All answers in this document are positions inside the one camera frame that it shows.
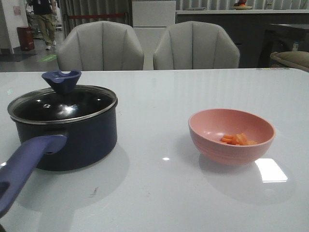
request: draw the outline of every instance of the saucepan handle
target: saucepan handle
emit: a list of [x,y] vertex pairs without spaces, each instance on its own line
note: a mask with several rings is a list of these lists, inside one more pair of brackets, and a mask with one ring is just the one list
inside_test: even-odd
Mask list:
[[45,153],[56,153],[66,144],[65,135],[29,139],[0,166],[0,218],[12,206],[19,192]]

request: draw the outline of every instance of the table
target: table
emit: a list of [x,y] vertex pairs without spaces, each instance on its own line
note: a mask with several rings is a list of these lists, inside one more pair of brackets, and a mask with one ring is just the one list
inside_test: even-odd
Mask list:
[[[83,72],[79,84],[117,94],[117,145],[87,168],[36,169],[0,219],[7,232],[308,231],[309,73]],[[0,73],[0,162],[19,146],[7,105],[45,87],[40,72]],[[208,108],[265,118],[276,128],[272,146],[245,166],[208,160],[188,129],[190,115]]]

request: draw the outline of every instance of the gray chair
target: gray chair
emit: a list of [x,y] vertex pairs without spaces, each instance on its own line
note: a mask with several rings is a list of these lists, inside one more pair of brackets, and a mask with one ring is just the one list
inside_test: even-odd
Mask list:
[[142,70],[144,63],[134,29],[110,21],[76,26],[56,54],[63,71]]
[[154,51],[154,69],[233,69],[239,57],[222,27],[188,21],[164,29]]

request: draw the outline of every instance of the black shirt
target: black shirt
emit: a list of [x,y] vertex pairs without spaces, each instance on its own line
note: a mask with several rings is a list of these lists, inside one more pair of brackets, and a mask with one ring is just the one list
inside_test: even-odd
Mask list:
[[32,5],[35,15],[48,15],[52,13],[49,0],[33,0]]

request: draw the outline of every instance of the lid knob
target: lid knob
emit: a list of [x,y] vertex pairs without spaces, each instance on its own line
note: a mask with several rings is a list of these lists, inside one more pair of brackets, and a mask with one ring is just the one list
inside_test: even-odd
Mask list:
[[81,75],[82,72],[79,70],[72,70],[69,73],[55,70],[43,73],[42,78],[56,93],[64,95],[74,90]]

